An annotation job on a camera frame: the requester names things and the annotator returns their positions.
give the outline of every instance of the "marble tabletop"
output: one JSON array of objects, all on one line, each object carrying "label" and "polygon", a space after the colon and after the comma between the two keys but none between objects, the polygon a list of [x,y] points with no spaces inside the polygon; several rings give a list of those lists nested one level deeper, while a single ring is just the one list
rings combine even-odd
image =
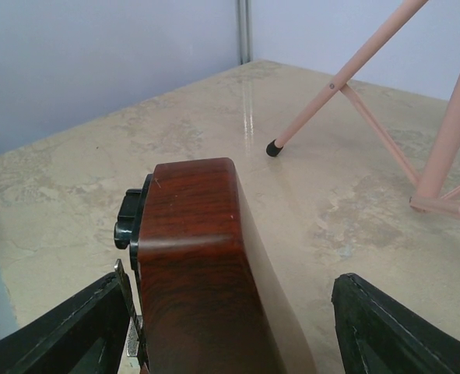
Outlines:
[{"label": "marble tabletop", "polygon": [[[126,189],[157,164],[229,157],[320,372],[342,372],[330,302],[356,272],[460,340],[460,221],[408,206],[413,188],[334,97],[276,159],[265,146],[328,76],[252,62],[0,156],[0,267],[20,326],[114,261]],[[446,103],[353,82],[418,168]],[[460,182],[460,154],[446,188]],[[121,372],[136,372],[127,362]]]}]

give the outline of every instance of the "pink metal stand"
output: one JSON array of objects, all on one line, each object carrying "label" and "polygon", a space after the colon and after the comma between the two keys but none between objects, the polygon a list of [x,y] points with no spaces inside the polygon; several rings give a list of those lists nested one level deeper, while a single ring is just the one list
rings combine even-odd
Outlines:
[{"label": "pink metal stand", "polygon": [[460,219],[460,201],[454,198],[460,194],[460,186],[440,196],[444,181],[460,147],[460,76],[446,109],[441,129],[430,152],[427,164],[420,175],[409,163],[401,149],[391,138],[387,130],[378,122],[357,93],[347,84],[377,51],[428,0],[405,0],[383,23],[375,34],[340,69],[320,93],[292,121],[290,126],[266,149],[269,156],[275,157],[283,146],[338,92],[343,93],[355,109],[377,133],[387,150],[415,185],[416,193],[410,200],[410,206],[420,211],[447,214]]}]

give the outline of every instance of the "metal clip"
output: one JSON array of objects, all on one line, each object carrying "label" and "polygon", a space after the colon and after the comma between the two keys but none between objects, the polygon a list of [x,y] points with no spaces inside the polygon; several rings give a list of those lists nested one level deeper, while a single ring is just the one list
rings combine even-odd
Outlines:
[{"label": "metal clip", "polygon": [[126,351],[128,357],[136,357],[139,362],[140,368],[144,365],[149,367],[149,359],[146,353],[146,339],[145,333],[142,328],[142,322],[139,316],[136,314],[135,304],[133,303],[133,294],[131,290],[131,283],[129,277],[124,272],[121,259],[118,259],[114,265],[114,271],[119,278],[121,284],[122,295],[126,307],[128,308],[129,316],[131,320],[129,322],[128,336],[126,338]]}]

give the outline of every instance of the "light purple wall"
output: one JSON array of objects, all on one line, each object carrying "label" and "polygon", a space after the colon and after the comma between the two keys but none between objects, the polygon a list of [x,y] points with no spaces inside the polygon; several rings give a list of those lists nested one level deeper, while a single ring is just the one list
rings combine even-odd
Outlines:
[{"label": "light purple wall", "polygon": [[234,0],[0,0],[0,153],[238,65]]},{"label": "light purple wall", "polygon": [[[252,0],[254,58],[336,73],[402,0]],[[460,0],[430,0],[355,79],[440,99],[460,71]]]}]

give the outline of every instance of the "reddish-brown wood grain surface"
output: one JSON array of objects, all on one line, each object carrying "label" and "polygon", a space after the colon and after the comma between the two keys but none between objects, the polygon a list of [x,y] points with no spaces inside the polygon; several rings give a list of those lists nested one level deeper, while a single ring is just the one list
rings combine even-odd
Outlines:
[{"label": "reddish-brown wood grain surface", "polygon": [[239,189],[224,158],[160,164],[153,173],[138,253],[152,374],[286,372],[249,264],[247,242],[258,235],[249,233],[255,226]]}]

